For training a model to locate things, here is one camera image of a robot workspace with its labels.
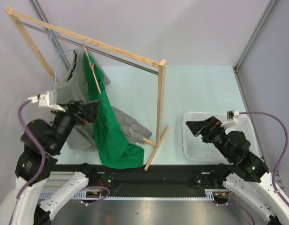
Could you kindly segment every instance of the metal floor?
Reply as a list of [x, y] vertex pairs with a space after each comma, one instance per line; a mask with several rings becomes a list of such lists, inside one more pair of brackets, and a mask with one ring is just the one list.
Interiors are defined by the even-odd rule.
[[[265, 225], [258, 215], [252, 215], [256, 225]], [[235, 206], [216, 207], [212, 202], [103, 201], [87, 207], [80, 203], [68, 203], [52, 224], [245, 225], [246, 222]]]

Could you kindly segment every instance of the wooden clothes rack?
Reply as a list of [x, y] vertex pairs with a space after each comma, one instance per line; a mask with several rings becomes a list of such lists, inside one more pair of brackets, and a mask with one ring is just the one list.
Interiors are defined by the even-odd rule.
[[[104, 48], [104, 49], [110, 50], [110, 51], [118, 53], [118, 54], [120, 54], [122, 56], [128, 57], [130, 59], [133, 59], [133, 60], [136, 60], [136, 61], [139, 61], [139, 62], [142, 62], [142, 63], [145, 63], [145, 64], [147, 64], [149, 66], [152, 66], [152, 67], [155, 67], [155, 68], [158, 69], [158, 71], [155, 71], [155, 70], [143, 67], [141, 65], [138, 65], [138, 64], [136, 64], [134, 62], [122, 59], [120, 57], [116, 57], [116, 56], [110, 55], [108, 53], [101, 52], [101, 51], [99, 51], [97, 49], [93, 49], [93, 48], [88, 47], [88, 46], [86, 47], [90, 51], [105, 55], [105, 56], [107, 56], [109, 58], [124, 62], [124, 63], [126, 63], [128, 65], [132, 65], [134, 67], [137, 67], [137, 68], [143, 69], [145, 71], [148, 71], [150, 73], [158, 75], [156, 143], [144, 138], [144, 141], [147, 144], [149, 144], [149, 145], [154, 147], [154, 151], [153, 151], [151, 157], [149, 158], [148, 163], [146, 164], [146, 166], [144, 168], [144, 170], [148, 170], [148, 168], [149, 168], [154, 156], [156, 155], [156, 153], [158, 151], [158, 148], [160, 147], [160, 145], [161, 145], [162, 141], [164, 140], [164, 138], [165, 138], [165, 136], [166, 136], [166, 134], [168, 132], [168, 129], [169, 129], [169, 126], [167, 126], [165, 131], [161, 135], [161, 124], [162, 124], [163, 100], [164, 100], [165, 75], [166, 75], [167, 61], [166, 60], [161, 60], [161, 62], [157, 62], [157, 61], [154, 61], [152, 59], [148, 59], [146, 57], [134, 54], [132, 52], [125, 51], [125, 50], [120, 49], [118, 47], [115, 47], [115, 46], [112, 46], [112, 45], [108, 45], [106, 43], [97, 41], [95, 39], [83, 36], [81, 34], [66, 30], [64, 28], [52, 25], [50, 23], [46, 23], [46, 22], [43, 22], [41, 20], [35, 19], [35, 18], [30, 17], [28, 15], [16, 12], [10, 6], [6, 7], [5, 11], [6, 11], [7, 15], [9, 16], [10, 20], [13, 22], [15, 27], [18, 29], [18, 31], [20, 32], [20, 34], [22, 35], [22, 37], [26, 41], [26, 43], [28, 44], [28, 46], [30, 47], [30, 49], [34, 52], [35, 56], [38, 58], [38, 60], [40, 61], [40, 63], [44, 67], [44, 69], [47, 71], [47, 73], [49, 74], [49, 76], [53, 80], [55, 79], [54, 72], [52, 71], [52, 69], [48, 65], [47, 61], [45, 60], [45, 58], [41, 54], [40, 50], [36, 46], [35, 42], [31, 38], [31, 36], [27, 32], [27, 30], [25, 29], [25, 26], [30, 27], [30, 28], [32, 28], [34, 30], [38, 30], [40, 32], [46, 33], [46, 34], [50, 34], [50, 32], [48, 32], [46, 30], [43, 30], [43, 29], [40, 29], [38, 27], [35, 27], [33, 25], [30, 25], [28, 23], [24, 23], [24, 22], [20, 21], [20, 19], [26, 20], [28, 22], [31, 22], [31, 23], [34, 23], [34, 24], [37, 24], [37, 25], [40, 25], [40, 26], [45, 27], [47, 29], [56, 31], [56, 32], [58, 32], [60, 34], [67, 35], [67, 36], [69, 36], [71, 38], [78, 39], [80, 41], [89, 43], [91, 45], [95, 45], [95, 46], [98, 46], [100, 48]], [[62, 40], [65, 40], [67, 42], [70, 42], [70, 43], [72, 43], [74, 45], [77, 45], [77, 46], [81, 46], [81, 47], [83, 46], [83, 44], [80, 44], [80, 43], [77, 43], [75, 41], [69, 40], [69, 39], [64, 38], [62, 36], [55, 36], [55, 37], [57, 37], [59, 39], [62, 39]]]

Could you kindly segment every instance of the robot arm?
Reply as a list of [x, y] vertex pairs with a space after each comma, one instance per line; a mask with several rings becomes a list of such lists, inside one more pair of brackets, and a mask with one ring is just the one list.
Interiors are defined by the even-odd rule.
[[194, 136], [202, 135], [203, 142], [215, 145], [227, 161], [233, 164], [232, 167], [217, 165], [211, 171], [212, 182], [217, 187], [224, 186], [235, 192], [269, 224], [289, 225], [289, 198], [282, 190], [274, 190], [268, 167], [249, 151], [250, 142], [243, 132], [231, 131], [226, 134], [226, 128], [237, 124], [234, 115], [234, 111], [229, 111], [228, 122], [224, 124], [214, 116], [204, 121], [186, 122]]
[[52, 125], [44, 120], [33, 120], [27, 128], [45, 150], [45, 163], [39, 176], [26, 188], [28, 181], [38, 172], [42, 155], [35, 145], [35, 141], [27, 132], [21, 140], [24, 142], [24, 152], [18, 159], [15, 169], [16, 185], [0, 206], [0, 225], [41, 225], [52, 220], [57, 212], [80, 189], [86, 187], [89, 182], [95, 182], [97, 173], [83, 164], [79, 171], [75, 172], [69, 180], [54, 196], [42, 201], [38, 205], [39, 194], [50, 176], [52, 167], [57, 160], [53, 157], [60, 151], [71, 133], [74, 125], [83, 125], [94, 122], [98, 115], [100, 101], [86, 104], [70, 101], [68, 104], [56, 103], [56, 92], [51, 91], [43, 95], [29, 98], [32, 103], [41, 107], [49, 107], [56, 115]]

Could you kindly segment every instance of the wooden frame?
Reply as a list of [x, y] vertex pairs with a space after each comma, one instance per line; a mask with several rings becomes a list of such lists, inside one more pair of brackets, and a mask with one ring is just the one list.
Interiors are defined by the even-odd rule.
[[40, 50], [38, 49], [38, 47], [36, 46], [35, 42], [33, 41], [33, 39], [31, 38], [31, 36], [29, 35], [29, 33], [27, 32], [27, 30], [25, 29], [25, 27], [19, 23], [17, 23], [16, 21], [20, 21], [20, 19], [29, 21], [31, 23], [40, 25], [42, 27], [54, 30], [59, 32], [60, 34], [64, 34], [67, 35], [69, 37], [72, 37], [74, 39], [78, 39], [80, 41], [89, 43], [91, 45], [95, 45], [107, 50], [110, 50], [112, 52], [118, 53], [122, 56], [126, 56], [130, 59], [145, 63], [147, 65], [150, 65], [152, 67], [158, 68], [158, 101], [157, 101], [157, 126], [156, 126], [156, 143], [144, 138], [144, 141], [153, 146], [155, 149], [145, 167], [144, 170], [148, 170], [156, 152], [158, 151], [158, 148], [160, 147], [163, 139], [165, 138], [169, 127], [167, 127], [164, 131], [164, 133], [161, 135], [161, 125], [162, 125], [162, 113], [163, 113], [163, 100], [164, 100], [164, 88], [165, 88], [165, 75], [166, 75], [166, 66], [167, 66], [167, 61], [166, 60], [162, 60], [161, 62], [157, 62], [155, 60], [143, 57], [141, 55], [137, 55], [134, 54], [132, 52], [128, 52], [125, 51], [123, 49], [117, 48], [115, 46], [112, 45], [108, 45], [106, 43], [97, 41], [95, 39], [92, 39], [90, 37], [86, 37], [83, 36], [81, 34], [66, 30], [64, 28], [52, 25], [50, 23], [46, 23], [43, 22], [41, 20], [35, 19], [33, 17], [30, 17], [28, 15], [19, 13], [14, 11], [10, 6], [5, 8], [5, 11], [7, 13], [7, 15], [9, 16], [10, 20], [13, 22], [13, 24], [15, 25], [15, 27], [18, 29], [18, 31], [20, 32], [20, 34], [22, 35], [22, 37], [24, 38], [24, 40], [27, 42], [28, 46], [30, 47], [30, 49], [34, 52], [35, 56], [38, 58], [38, 60], [40, 61], [40, 63], [42, 64], [42, 66], [44, 67], [44, 69], [47, 71], [47, 73], [49, 74], [49, 76], [54, 80], [55, 78], [55, 74], [52, 71], [52, 69], [50, 68], [50, 66], [48, 65], [47, 61], [45, 60], [45, 58], [43, 57], [43, 55], [41, 54]]

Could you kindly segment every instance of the light blue table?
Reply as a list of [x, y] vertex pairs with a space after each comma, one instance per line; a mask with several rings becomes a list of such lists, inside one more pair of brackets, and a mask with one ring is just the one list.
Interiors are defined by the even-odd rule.
[[[106, 90], [112, 106], [132, 116], [156, 137], [158, 77], [130, 66], [103, 67], [111, 79]], [[198, 165], [211, 162], [187, 159], [182, 147], [182, 119], [185, 112], [226, 113], [244, 111], [243, 100], [230, 65], [168, 66], [166, 74], [162, 131], [169, 131], [152, 165]], [[144, 163], [153, 151], [144, 148]], [[58, 164], [97, 164], [98, 152], [70, 150], [65, 145]]]

